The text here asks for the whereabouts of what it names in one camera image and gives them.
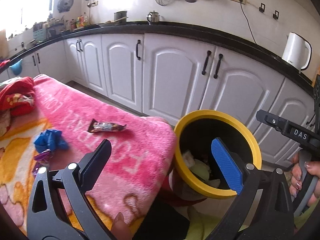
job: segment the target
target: power cord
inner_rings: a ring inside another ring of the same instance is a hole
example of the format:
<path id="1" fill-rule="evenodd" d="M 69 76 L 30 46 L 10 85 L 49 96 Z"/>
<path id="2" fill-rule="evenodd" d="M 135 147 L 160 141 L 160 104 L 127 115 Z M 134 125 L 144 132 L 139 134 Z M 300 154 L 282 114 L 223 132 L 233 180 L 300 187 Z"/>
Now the power cord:
<path id="1" fill-rule="evenodd" d="M 250 28 L 250 24 L 249 24 L 248 18 L 246 17 L 246 15 L 245 15 L 245 13 L 244 13 L 244 11 L 243 11 L 243 9 L 242 9 L 242 2 L 243 2 L 243 0 L 239 0 L 239 2 L 240 2 L 240 6 L 241 6 L 242 13 L 243 13 L 244 17 L 245 17 L 246 20 L 247 20 L 247 23 L 248 23 L 248 26 L 249 26 L 249 30 L 250 30 L 250 32 L 251 32 L 251 36 L 252 36 L 252 38 L 253 38 L 253 40 L 254 40 L 254 43 L 257 44 L 257 43 L 256 43 L 256 40 L 254 39 L 254 36 L 253 36 L 253 34 L 252 34 L 252 31 L 251 31 L 251 28 Z"/>

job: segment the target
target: stainless steel pot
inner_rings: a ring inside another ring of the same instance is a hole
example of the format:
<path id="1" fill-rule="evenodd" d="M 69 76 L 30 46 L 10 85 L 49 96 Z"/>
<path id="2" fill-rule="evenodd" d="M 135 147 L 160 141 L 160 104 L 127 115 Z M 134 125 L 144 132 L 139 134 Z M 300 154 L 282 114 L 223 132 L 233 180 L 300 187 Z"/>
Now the stainless steel pot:
<path id="1" fill-rule="evenodd" d="M 160 15 L 159 13 L 153 11 L 149 12 L 147 15 L 147 21 L 149 22 L 149 25 L 158 23 L 160 21 Z"/>

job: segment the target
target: red cloth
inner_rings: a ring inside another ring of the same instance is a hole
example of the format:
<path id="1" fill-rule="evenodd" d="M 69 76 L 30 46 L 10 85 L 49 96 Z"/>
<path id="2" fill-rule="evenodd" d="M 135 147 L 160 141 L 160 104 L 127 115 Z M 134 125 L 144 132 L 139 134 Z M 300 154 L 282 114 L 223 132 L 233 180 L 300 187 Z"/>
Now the red cloth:
<path id="1" fill-rule="evenodd" d="M 11 109 L 11 116 L 30 113 L 35 108 L 33 86 L 33 79 L 24 77 L 3 88 L 0 91 L 0 111 Z"/>
<path id="2" fill-rule="evenodd" d="M 0 63 L 0 68 L 4 67 L 10 60 L 4 60 Z"/>

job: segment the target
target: blue gripper pad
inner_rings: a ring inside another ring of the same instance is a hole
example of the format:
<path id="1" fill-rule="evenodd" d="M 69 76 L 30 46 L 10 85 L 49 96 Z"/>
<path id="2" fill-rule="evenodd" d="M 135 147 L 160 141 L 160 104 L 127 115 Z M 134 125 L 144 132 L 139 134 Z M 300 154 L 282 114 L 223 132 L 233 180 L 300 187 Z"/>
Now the blue gripper pad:
<path id="1" fill-rule="evenodd" d="M 224 143 L 219 138 L 215 138 L 212 141 L 211 153 L 226 179 L 228 186 L 239 195 L 243 188 L 242 173 L 231 158 Z"/>

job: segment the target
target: kitchen cabinet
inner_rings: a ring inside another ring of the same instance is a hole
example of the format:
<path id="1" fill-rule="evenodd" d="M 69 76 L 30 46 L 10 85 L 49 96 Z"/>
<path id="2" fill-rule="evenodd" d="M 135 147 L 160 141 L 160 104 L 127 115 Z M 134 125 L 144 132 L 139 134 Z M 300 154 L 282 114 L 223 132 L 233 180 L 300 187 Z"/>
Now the kitchen cabinet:
<path id="1" fill-rule="evenodd" d="M 142 112 L 143 35 L 102 35 L 108 97 Z"/>
<path id="2" fill-rule="evenodd" d="M 314 100 L 301 88 L 285 78 L 269 112 L 307 127 L 314 114 Z M 275 129 L 261 123 L 253 134 L 259 144 L 262 159 L 281 166 L 289 166 L 299 145 Z"/>
<path id="3" fill-rule="evenodd" d="M 38 64 L 36 61 L 36 53 L 32 53 L 26 57 L 24 57 L 21 61 L 22 71 L 18 77 L 36 77 L 40 74 Z M 17 77 L 12 70 L 8 69 L 9 77 L 14 78 Z"/>
<path id="4" fill-rule="evenodd" d="M 175 125 L 185 114 L 198 110 L 214 52 L 211 44 L 145 34 L 143 113 L 163 117 Z"/>
<path id="5" fill-rule="evenodd" d="M 79 38 L 79 50 L 82 59 L 87 87 L 107 96 L 106 79 L 103 69 L 101 35 L 89 35 Z"/>
<path id="6" fill-rule="evenodd" d="M 41 74 L 46 74 L 62 83 L 70 81 L 63 41 L 38 50 L 36 60 Z"/>
<path id="7" fill-rule="evenodd" d="M 87 87 L 78 39 L 67 39 L 64 42 L 70 79 Z"/>
<path id="8" fill-rule="evenodd" d="M 9 74 L 8 74 L 8 70 L 6 69 L 5 71 L 3 71 L 0 74 L 0 83 L 3 82 L 3 81 L 6 81 L 8 79 L 10 79 L 10 77 L 9 77 Z"/>
<path id="9" fill-rule="evenodd" d="M 270 109 L 283 81 L 284 76 L 251 58 L 217 48 L 200 109 L 229 114 L 254 132 L 260 124 L 256 112 Z"/>

